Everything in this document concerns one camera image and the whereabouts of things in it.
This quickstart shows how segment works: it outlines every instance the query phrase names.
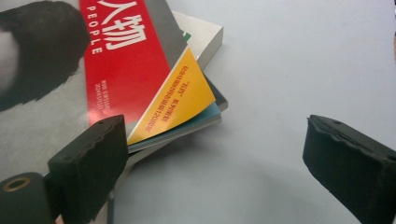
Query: white table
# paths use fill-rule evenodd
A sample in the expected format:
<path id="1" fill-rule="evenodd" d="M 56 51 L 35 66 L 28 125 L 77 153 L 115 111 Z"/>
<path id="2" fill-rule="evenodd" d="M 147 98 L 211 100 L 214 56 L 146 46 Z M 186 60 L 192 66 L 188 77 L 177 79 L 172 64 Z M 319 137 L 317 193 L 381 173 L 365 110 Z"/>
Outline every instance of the white table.
<path id="1" fill-rule="evenodd" d="M 311 114 L 396 149 L 392 0 L 168 0 L 224 25 L 206 74 L 227 96 L 223 122 L 139 162 L 115 221 L 354 224 L 308 172 Z"/>

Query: white surface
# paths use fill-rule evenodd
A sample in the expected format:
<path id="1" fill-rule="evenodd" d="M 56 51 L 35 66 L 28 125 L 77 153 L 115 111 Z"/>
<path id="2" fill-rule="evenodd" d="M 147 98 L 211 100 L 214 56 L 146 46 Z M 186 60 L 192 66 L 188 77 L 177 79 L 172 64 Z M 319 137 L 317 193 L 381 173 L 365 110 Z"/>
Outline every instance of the white surface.
<path id="1" fill-rule="evenodd" d="M 359 223 L 306 169 L 306 118 L 338 119 L 396 149 L 392 0 L 168 0 L 224 25 L 205 72 L 223 122 L 137 164 L 123 223 Z"/>

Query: black object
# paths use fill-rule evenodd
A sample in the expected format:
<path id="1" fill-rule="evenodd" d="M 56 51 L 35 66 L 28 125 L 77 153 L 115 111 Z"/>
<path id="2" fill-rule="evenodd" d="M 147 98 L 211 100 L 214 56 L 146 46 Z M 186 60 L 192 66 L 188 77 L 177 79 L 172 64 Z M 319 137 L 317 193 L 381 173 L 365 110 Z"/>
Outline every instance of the black object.
<path id="1" fill-rule="evenodd" d="M 311 115 L 303 159 L 314 178 L 361 223 L 392 223 L 395 151 L 340 121 Z"/>
<path id="2" fill-rule="evenodd" d="M 128 159 L 123 116 L 91 126 L 49 160 L 50 173 L 0 183 L 0 223 L 88 223 L 113 190 Z"/>

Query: people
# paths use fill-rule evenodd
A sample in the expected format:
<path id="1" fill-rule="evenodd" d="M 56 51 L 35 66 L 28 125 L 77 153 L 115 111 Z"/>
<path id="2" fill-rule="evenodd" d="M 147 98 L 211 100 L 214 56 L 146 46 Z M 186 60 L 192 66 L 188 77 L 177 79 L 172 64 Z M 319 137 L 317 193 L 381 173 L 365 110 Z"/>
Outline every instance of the people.
<path id="1" fill-rule="evenodd" d="M 39 100 L 73 76 L 90 36 L 65 2 L 33 2 L 0 12 L 0 111 Z"/>

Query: dark hair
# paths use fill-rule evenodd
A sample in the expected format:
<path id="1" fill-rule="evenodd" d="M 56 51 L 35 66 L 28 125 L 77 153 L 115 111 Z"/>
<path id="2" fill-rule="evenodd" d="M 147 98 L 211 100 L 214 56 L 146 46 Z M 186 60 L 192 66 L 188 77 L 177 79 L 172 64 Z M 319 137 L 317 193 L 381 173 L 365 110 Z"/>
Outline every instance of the dark hair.
<path id="1" fill-rule="evenodd" d="M 0 97 L 0 111 L 38 100 L 78 69 L 90 41 L 80 12 L 65 2 L 34 2 L 0 12 L 0 28 L 19 44 L 14 84 Z"/>

